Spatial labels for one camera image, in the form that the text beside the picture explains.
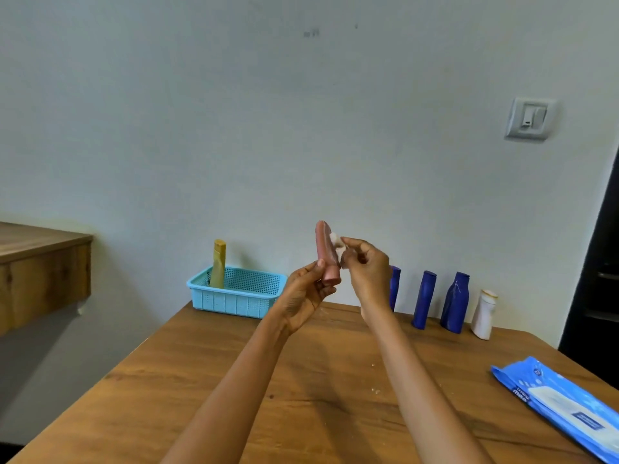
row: person's right arm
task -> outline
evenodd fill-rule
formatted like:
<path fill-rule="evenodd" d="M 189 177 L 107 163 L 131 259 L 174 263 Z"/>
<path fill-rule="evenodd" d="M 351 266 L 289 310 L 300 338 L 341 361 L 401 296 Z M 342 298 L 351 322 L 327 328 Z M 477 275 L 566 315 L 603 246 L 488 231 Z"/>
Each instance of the person's right arm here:
<path fill-rule="evenodd" d="M 492 463 L 484 447 L 458 418 L 438 388 L 389 308 L 389 257 L 369 242 L 342 240 L 361 315 L 378 341 L 417 452 L 424 464 Z"/>

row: plastic basket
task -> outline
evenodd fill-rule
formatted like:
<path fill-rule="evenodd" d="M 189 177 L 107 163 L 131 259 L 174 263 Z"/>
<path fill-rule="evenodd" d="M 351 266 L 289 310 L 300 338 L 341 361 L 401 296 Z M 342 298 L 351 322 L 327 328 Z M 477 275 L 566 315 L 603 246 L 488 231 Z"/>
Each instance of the plastic basket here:
<path fill-rule="evenodd" d="M 223 286 L 212 288 L 212 266 L 187 282 L 196 309 L 262 319 L 282 294 L 288 277 L 227 266 Z"/>

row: person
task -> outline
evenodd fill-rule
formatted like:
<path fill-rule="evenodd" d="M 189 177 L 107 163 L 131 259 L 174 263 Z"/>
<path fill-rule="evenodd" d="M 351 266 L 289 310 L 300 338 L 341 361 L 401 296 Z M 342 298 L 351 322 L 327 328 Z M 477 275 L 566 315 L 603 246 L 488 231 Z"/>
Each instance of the person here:
<path fill-rule="evenodd" d="M 389 307 L 389 257 L 372 244 L 343 237 L 361 316 L 375 335 L 400 412 L 424 464 L 492 463 L 490 455 L 458 418 L 423 366 Z M 335 293 L 320 279 L 318 260 L 292 275 L 267 315 L 162 464 L 237 463 L 283 346 Z"/>

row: wood grain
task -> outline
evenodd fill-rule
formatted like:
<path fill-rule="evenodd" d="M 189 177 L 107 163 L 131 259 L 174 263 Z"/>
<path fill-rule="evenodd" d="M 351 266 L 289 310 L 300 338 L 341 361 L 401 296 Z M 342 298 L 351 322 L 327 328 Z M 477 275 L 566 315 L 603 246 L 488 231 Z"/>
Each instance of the wood grain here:
<path fill-rule="evenodd" d="M 403 329 L 497 463 L 593 463 L 490 373 L 535 356 L 619 408 L 619 392 L 529 333 L 490 341 L 429 320 Z M 232 365 L 258 321 L 186 306 L 36 437 L 19 463 L 155 463 Z M 247 463 L 414 463 L 376 342 L 359 309 L 325 303 L 283 350 L 243 455 Z"/>
<path fill-rule="evenodd" d="M 90 296 L 90 243 L 0 265 L 0 335 Z"/>
<path fill-rule="evenodd" d="M 0 221 L 0 264 L 90 241 L 90 234 Z"/>

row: person's right hand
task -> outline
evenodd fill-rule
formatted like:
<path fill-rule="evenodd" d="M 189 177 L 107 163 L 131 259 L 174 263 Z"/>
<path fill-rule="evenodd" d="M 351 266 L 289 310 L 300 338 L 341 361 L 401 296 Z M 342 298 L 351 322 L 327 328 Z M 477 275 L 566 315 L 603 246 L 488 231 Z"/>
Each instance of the person's right hand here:
<path fill-rule="evenodd" d="M 369 322 L 375 312 L 391 312 L 389 256 L 361 239 L 342 237 L 342 241 L 349 247 L 342 255 L 343 267 L 350 270 L 352 287 L 361 301 L 363 319 Z"/>

